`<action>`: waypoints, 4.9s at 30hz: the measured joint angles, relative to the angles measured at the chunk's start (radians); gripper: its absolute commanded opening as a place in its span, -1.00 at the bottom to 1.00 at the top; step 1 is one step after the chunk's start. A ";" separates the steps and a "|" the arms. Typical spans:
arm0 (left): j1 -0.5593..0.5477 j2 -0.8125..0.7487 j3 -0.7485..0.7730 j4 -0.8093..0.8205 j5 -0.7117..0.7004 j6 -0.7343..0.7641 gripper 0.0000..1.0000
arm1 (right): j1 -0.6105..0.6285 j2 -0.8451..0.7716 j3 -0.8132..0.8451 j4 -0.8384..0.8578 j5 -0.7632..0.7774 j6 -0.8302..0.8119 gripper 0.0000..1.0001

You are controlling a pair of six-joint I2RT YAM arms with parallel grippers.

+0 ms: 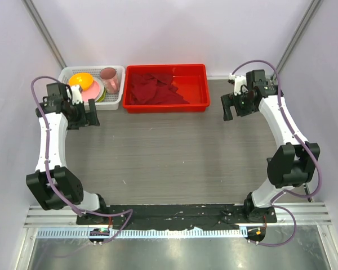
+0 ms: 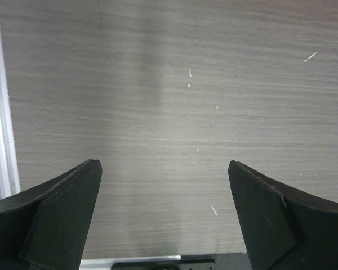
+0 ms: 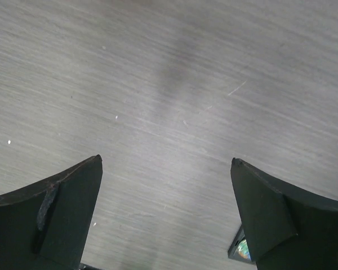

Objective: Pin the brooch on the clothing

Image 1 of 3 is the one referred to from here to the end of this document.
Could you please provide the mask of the red t-shirt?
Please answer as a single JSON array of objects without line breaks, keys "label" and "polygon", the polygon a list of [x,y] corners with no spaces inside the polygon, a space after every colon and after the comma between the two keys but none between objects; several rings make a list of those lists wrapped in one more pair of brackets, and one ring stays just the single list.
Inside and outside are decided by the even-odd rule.
[{"label": "red t-shirt", "polygon": [[189,104],[173,85],[174,76],[166,73],[133,74],[130,105]]}]

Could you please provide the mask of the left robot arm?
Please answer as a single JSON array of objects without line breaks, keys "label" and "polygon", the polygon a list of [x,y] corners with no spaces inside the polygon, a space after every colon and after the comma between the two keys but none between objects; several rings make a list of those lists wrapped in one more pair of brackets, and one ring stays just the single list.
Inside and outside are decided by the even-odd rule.
[{"label": "left robot arm", "polygon": [[108,220],[109,211],[101,195],[86,192],[66,162],[68,131],[98,126],[94,100],[85,109],[82,87],[62,82],[48,84],[42,101],[35,99],[35,113],[41,128],[39,158],[35,171],[26,176],[26,185],[43,210],[70,207],[76,215],[96,224]]}]

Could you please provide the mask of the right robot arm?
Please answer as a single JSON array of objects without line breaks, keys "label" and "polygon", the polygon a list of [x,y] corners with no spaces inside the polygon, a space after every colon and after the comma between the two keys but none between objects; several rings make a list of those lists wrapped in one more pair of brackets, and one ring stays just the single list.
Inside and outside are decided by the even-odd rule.
[{"label": "right robot arm", "polygon": [[312,180],[320,148],[299,131],[279,86],[267,80],[264,70],[230,74],[228,82],[234,91],[221,97],[224,121],[233,119],[232,108],[241,117],[259,112],[277,145],[274,155],[267,159],[266,180],[244,201],[245,219],[256,222],[274,213],[273,203],[278,198]]}]

